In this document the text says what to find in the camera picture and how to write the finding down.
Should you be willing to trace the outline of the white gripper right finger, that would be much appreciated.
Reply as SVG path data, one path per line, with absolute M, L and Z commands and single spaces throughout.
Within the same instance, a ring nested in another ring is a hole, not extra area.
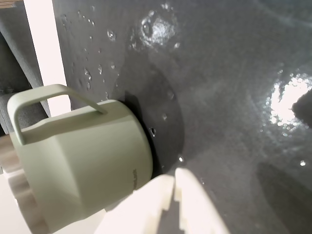
M 179 203 L 179 229 L 184 233 L 229 233 L 202 184 L 188 169 L 175 170 L 174 200 Z

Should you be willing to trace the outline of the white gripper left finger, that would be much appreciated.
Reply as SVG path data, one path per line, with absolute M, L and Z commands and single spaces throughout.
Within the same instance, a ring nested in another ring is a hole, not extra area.
M 171 204 L 175 178 L 160 175 L 108 211 L 97 234 L 156 234 L 161 215 Z

